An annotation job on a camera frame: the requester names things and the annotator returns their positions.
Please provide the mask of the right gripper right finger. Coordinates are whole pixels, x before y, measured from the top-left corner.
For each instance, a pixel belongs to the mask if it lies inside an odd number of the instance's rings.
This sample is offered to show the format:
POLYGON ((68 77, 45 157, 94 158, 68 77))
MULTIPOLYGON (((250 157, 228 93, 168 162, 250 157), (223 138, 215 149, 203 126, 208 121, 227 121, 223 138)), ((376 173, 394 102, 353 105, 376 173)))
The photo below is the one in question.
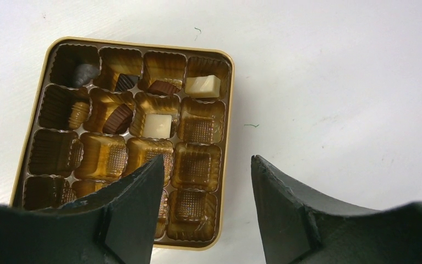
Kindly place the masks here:
POLYGON ((347 203, 251 159, 267 263, 422 263, 422 202, 388 210, 347 203))

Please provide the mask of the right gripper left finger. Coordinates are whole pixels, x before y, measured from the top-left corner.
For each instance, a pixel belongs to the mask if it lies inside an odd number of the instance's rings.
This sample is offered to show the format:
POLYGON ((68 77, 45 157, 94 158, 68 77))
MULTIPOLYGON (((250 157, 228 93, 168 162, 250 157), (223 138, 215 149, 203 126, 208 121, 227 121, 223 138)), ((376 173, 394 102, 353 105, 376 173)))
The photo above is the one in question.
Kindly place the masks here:
POLYGON ((0 263, 149 263, 163 156, 57 208, 0 205, 0 263))

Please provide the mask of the brown ridged chocolate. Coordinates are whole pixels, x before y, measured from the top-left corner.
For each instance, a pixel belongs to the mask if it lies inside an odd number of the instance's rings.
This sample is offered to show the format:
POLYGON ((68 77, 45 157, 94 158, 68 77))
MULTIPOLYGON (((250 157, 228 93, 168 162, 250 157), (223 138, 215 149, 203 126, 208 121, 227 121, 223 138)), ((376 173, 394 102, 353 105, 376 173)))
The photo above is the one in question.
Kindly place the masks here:
POLYGON ((104 134, 122 134, 124 133, 133 118, 134 112, 126 104, 118 106, 107 118, 102 132, 104 134))

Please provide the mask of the gold chocolate box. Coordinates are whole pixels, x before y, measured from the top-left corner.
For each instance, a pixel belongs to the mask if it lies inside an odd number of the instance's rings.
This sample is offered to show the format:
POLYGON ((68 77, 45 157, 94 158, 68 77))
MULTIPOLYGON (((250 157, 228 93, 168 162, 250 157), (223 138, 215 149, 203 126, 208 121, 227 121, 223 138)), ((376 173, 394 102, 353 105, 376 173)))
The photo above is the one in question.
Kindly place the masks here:
POLYGON ((165 174, 154 246, 206 250, 221 236, 226 155, 235 65, 217 49, 147 45, 63 37, 45 55, 31 122, 10 197, 12 207, 35 210, 83 197, 162 155, 165 174), (88 84, 71 86, 74 69, 100 70, 88 84), (116 92, 119 74, 137 75, 134 88, 116 92), (215 75, 218 98, 185 93, 187 78, 215 75), (156 80, 175 85, 172 96, 147 92, 156 80), (76 101, 90 104, 88 118, 70 130, 76 101), (134 112, 122 134, 104 134, 107 118, 121 104, 134 112), (172 116, 167 139, 143 137, 145 116, 172 116))

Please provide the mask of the tan chocolate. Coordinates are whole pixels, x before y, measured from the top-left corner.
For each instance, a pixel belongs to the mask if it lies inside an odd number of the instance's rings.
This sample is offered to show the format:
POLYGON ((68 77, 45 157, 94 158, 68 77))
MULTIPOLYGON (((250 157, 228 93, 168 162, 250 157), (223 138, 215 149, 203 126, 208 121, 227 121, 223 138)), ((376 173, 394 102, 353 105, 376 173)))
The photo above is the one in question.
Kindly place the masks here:
POLYGON ((90 112, 90 104, 84 101, 76 101, 71 108, 68 119, 68 128, 70 130, 79 129, 84 121, 88 118, 90 112))

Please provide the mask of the dark striped chocolate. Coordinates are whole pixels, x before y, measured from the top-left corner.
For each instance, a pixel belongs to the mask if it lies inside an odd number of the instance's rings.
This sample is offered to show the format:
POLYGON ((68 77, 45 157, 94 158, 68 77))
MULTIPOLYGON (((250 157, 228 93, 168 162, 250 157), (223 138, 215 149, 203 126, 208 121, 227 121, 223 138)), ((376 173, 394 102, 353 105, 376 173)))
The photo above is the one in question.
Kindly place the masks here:
POLYGON ((137 75, 119 74, 114 90, 116 92, 124 92, 130 90, 134 88, 138 81, 139 76, 137 75))

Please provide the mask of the reddish brown chocolate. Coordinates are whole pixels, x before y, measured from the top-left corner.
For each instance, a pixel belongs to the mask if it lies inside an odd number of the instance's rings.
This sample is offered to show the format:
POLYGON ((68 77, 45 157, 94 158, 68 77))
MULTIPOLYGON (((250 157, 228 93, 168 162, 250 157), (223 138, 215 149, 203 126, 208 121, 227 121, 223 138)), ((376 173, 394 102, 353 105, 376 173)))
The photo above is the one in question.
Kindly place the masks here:
POLYGON ((147 89, 148 93, 160 96, 172 96, 179 91, 175 85, 162 80, 154 81, 147 89))

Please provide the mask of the dark grey heart chocolate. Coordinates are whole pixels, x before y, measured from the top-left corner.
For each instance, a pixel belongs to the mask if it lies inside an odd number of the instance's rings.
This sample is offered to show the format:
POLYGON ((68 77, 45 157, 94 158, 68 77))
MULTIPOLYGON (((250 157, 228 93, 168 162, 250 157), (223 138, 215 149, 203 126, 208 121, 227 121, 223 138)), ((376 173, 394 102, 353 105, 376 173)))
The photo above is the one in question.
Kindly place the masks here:
POLYGON ((74 69, 71 86, 74 88, 88 84, 92 79, 99 76, 100 70, 91 64, 80 64, 74 69))

